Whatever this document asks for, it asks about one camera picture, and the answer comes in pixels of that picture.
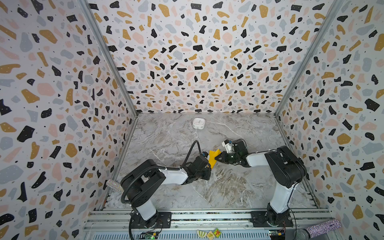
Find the colourful stickers on rail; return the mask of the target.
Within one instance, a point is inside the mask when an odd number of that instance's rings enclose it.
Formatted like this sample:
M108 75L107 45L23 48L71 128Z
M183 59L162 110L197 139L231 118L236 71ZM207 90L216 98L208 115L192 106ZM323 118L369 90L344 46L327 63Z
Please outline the colourful stickers on rail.
M218 239L221 236L222 232L219 229L215 229L214 231L201 231L197 230L197 235L201 239L214 240Z

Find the yellow square paper sheet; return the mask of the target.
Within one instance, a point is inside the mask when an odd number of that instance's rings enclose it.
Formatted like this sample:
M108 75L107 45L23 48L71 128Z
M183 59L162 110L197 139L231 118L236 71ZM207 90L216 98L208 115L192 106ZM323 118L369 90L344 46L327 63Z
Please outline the yellow square paper sheet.
M211 169L214 168L217 160L215 159L215 157L217 157L218 155L220 155L222 152L220 150L216 150L216 151L210 151L209 152L209 155L208 155L208 160L209 160L209 164L211 166Z

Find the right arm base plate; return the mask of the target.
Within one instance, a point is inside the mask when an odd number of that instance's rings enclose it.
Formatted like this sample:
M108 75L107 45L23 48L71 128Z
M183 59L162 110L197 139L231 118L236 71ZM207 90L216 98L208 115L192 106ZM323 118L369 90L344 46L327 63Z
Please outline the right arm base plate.
M277 214L274 211L252 211L250 222L255 228L293 227L294 223L289 211Z

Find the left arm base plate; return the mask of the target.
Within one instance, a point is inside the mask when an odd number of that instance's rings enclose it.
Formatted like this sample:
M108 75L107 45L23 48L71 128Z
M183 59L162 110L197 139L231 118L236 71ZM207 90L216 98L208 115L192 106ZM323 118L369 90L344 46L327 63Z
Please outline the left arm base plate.
M131 229L169 229L171 227L171 212L156 212L148 220L144 220L140 214L133 213L130 221Z

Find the glitter microphone right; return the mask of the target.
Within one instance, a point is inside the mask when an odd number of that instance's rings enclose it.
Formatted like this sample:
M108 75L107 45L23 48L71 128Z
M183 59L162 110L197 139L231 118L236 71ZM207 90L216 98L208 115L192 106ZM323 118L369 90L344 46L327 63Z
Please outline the glitter microphone right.
M332 219L304 229L297 229L295 231L294 240L309 240L327 234L330 231L337 230L341 227L342 224L340 221Z

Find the glitter microphone left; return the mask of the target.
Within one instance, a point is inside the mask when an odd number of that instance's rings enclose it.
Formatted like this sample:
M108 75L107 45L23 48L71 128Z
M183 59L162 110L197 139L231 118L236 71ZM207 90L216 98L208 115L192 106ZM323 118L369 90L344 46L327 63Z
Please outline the glitter microphone left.
M116 182L116 181L114 181L112 179L107 180L106 185L109 188L113 189L114 191L116 191L116 192L118 192L120 194L122 194L124 192L124 189L121 186L121 184L119 184L118 182Z

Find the aluminium rail frame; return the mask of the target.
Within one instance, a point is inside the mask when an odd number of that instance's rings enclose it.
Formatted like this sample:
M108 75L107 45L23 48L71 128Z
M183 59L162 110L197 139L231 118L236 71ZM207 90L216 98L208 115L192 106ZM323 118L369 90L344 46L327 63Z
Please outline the aluminium rail frame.
M84 227L82 240L205 240L206 234L221 232L220 240L291 240L295 230L332 219L327 209L293 209L278 227L262 223L261 209L174 209L160 210L160 219L148 229L131 220L132 211L93 211Z

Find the glitter microphone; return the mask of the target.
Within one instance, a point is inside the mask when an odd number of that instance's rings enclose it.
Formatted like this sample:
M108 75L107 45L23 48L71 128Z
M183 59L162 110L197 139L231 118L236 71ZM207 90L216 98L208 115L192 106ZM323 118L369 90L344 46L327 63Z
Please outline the glitter microphone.
M297 229L295 231L294 240L309 240L327 234L330 231L337 230L341 227L342 224L340 221L332 219L304 229Z
M121 184L119 184L118 182L116 182L116 181L114 181L112 179L107 180L106 185L109 188L113 189L114 191L116 191L116 192L118 192L120 194L122 194L124 192L124 189L121 186Z

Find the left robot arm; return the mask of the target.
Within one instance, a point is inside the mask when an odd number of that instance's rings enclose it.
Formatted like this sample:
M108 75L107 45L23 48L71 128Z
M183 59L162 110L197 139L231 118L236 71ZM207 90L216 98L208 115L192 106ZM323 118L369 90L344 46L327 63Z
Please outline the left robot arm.
M211 171L206 152L179 168L160 166L154 160L146 160L121 180L121 203L130 205L143 221L152 220L158 211L151 197L160 186L182 186L197 180L208 181Z

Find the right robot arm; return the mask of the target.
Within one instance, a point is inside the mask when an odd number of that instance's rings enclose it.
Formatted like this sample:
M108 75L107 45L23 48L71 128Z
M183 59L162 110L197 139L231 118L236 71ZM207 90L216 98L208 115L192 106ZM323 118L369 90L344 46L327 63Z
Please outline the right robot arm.
M268 224L278 227L288 224L290 216L290 201L297 185L307 174L303 161L287 147L249 153L243 139L222 142L225 151L215 157L215 160L227 165L240 165L245 168L269 167L276 180L272 200L268 203L263 216L255 217L253 223Z

